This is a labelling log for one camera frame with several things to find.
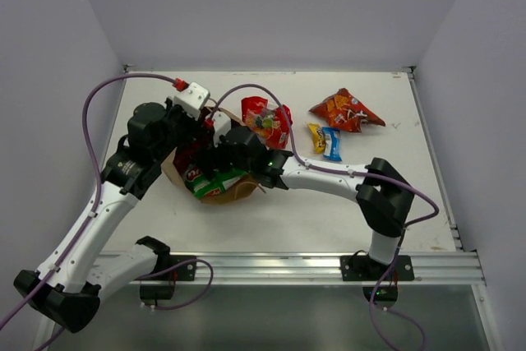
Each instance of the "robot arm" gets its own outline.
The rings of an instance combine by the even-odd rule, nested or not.
[[[264,187],[311,189],[357,202],[373,230],[370,258],[380,265],[391,263],[413,194],[387,182],[353,176],[353,172],[370,172],[405,182],[389,163],[374,159],[368,165],[345,165],[303,159],[306,165],[302,164],[290,151],[267,149],[248,127],[231,129],[226,114],[216,112],[212,119],[201,119],[201,110],[210,97],[203,87],[183,83],[176,88],[178,93],[167,99],[166,106],[148,103],[134,111],[127,124],[128,135],[119,141],[117,152],[101,173],[102,197],[97,211],[90,211],[91,202],[37,271],[23,270],[16,277],[15,287],[26,296],[55,269],[31,299],[33,308],[75,333],[91,321],[101,301],[113,292],[141,275],[169,267],[169,247],[152,238],[139,240],[106,266],[94,268],[93,264],[121,220],[161,174],[161,163],[178,146],[199,139],[210,141],[197,163],[204,174],[207,168],[235,166],[249,172]],[[343,170],[347,175],[310,169],[311,164]],[[61,267],[55,268],[57,256],[87,215],[92,217],[88,226]]]

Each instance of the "tabletop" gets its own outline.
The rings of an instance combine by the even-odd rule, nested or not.
[[[441,208],[434,219],[408,229],[405,251],[455,251],[444,202],[427,146],[422,121],[406,73],[389,72],[157,72],[195,81],[218,99],[228,89],[245,83],[263,85],[292,113],[300,155],[323,160],[313,151],[308,122],[323,120],[308,110],[345,87],[385,127],[364,126],[362,133],[341,133],[344,164],[368,164],[373,157],[387,159],[414,187]],[[174,94],[167,82],[128,80],[118,108],[107,158],[127,133],[133,109],[144,102],[163,103]],[[241,116],[241,99],[262,96],[256,89],[239,90],[222,107]],[[167,243],[178,252],[354,252],[367,250],[371,241],[359,206],[325,193],[256,189],[251,196],[225,206],[208,206],[174,186],[163,174],[142,201],[121,222],[105,251],[124,251],[143,236]],[[408,220],[431,208],[415,198]]]

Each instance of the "white cylinder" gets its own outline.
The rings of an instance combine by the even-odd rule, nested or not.
[[[396,247],[400,238],[388,238],[375,231],[372,232],[369,256],[382,265],[389,265],[395,258]]]

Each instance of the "blue snack package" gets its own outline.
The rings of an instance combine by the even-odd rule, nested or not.
[[[342,158],[339,156],[339,130],[333,127],[323,127],[323,136],[325,136],[325,151],[323,157],[341,162]]]

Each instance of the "red snack bag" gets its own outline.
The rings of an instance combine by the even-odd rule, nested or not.
[[[290,110],[285,105],[283,107],[292,125]],[[287,146],[290,130],[285,115],[279,108],[271,108],[267,99],[259,96],[243,99],[241,113],[243,123],[257,133],[267,147],[282,150]]]
[[[329,96],[309,111],[324,118],[330,127],[347,132],[361,132],[363,123],[385,126],[381,118],[352,96],[346,88]]]

